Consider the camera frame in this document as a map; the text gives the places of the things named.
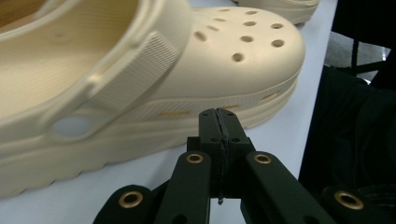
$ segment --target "cream clog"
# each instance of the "cream clog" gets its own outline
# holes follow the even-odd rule
[[[208,108],[256,126],[304,60],[299,31],[265,10],[58,3],[0,34],[0,196],[182,145]]]
[[[255,7],[272,11],[293,24],[311,20],[319,0],[234,0],[240,7]]]

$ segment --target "mounting hole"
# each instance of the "mounting hole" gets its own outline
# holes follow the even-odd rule
[[[139,191],[129,191],[121,195],[119,204],[123,208],[133,208],[143,201],[143,194]]]
[[[204,160],[204,157],[199,154],[191,154],[187,157],[189,163],[200,163]]]
[[[344,207],[353,209],[353,210],[361,210],[364,207],[361,199],[356,197],[355,195],[348,193],[346,191],[339,190],[334,193],[334,198]]]
[[[262,155],[262,154],[254,156],[254,160],[261,164],[271,163],[271,158],[269,156]]]
[[[172,224],[186,224],[187,221],[186,216],[179,214],[172,219]]]
[[[306,216],[304,217],[305,224],[319,224],[319,221],[315,217]]]

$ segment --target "ventilation hole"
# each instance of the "ventilation hole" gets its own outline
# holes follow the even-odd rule
[[[241,36],[241,40],[244,42],[252,42],[253,41],[253,37],[249,36],[249,35],[244,35]]]
[[[190,114],[190,110],[179,110],[179,111],[163,111],[160,113],[161,117],[179,117],[186,116]]]
[[[274,24],[271,25],[271,28],[273,28],[273,29],[280,29],[280,28],[283,28],[283,24],[281,24],[281,23],[274,23]]]
[[[215,19],[213,19],[214,21],[226,21],[226,20],[224,20],[224,19],[222,19],[222,18],[215,18]]]
[[[236,62],[236,63],[244,61],[244,55],[241,54],[241,53],[235,53],[233,55],[233,61]]]
[[[260,103],[264,103],[264,102],[270,101],[270,100],[276,98],[278,95],[279,95],[279,92],[275,92],[275,93],[269,94],[267,96],[264,96],[260,100]]]
[[[274,41],[271,43],[271,45],[274,46],[274,47],[276,47],[276,48],[280,48],[280,47],[282,47],[283,45],[285,45],[285,41],[280,40],[280,39],[274,40]]]
[[[254,25],[256,25],[256,23],[257,22],[255,22],[255,21],[247,21],[247,22],[244,22],[244,25],[246,25],[246,26],[254,26]]]
[[[221,109],[231,110],[231,109],[236,109],[238,107],[239,107],[239,105],[225,105],[225,106],[222,106]]]
[[[245,12],[245,14],[247,14],[247,15],[254,15],[256,13],[257,13],[257,11],[247,11],[247,12]]]
[[[209,29],[209,30],[212,30],[212,31],[219,31],[218,27],[211,26],[211,25],[206,26],[206,28]]]
[[[195,32],[195,33],[194,33],[194,36],[195,36],[198,40],[200,40],[200,41],[202,41],[202,42],[205,42],[205,41],[206,41],[206,35],[205,35],[204,33],[202,33],[201,31]]]

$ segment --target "white table surface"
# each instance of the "white table surface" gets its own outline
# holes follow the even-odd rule
[[[306,44],[305,61],[297,89],[288,103],[273,118],[246,131],[257,150],[277,156],[296,177],[304,155],[336,3],[336,0],[320,0],[312,20],[299,27]],[[231,0],[191,0],[191,4],[195,7],[235,6]],[[169,149],[0,199],[0,224],[92,223],[115,190],[131,184],[154,189],[169,179],[177,157],[185,150],[185,146]],[[226,200],[218,206],[213,200],[210,223],[245,223],[239,201]]]

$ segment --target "black chair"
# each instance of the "black chair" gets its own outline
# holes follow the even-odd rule
[[[350,67],[338,68],[352,76],[378,71],[385,61],[357,64],[359,43],[392,49],[396,39],[396,0],[339,0],[332,31],[353,39]]]

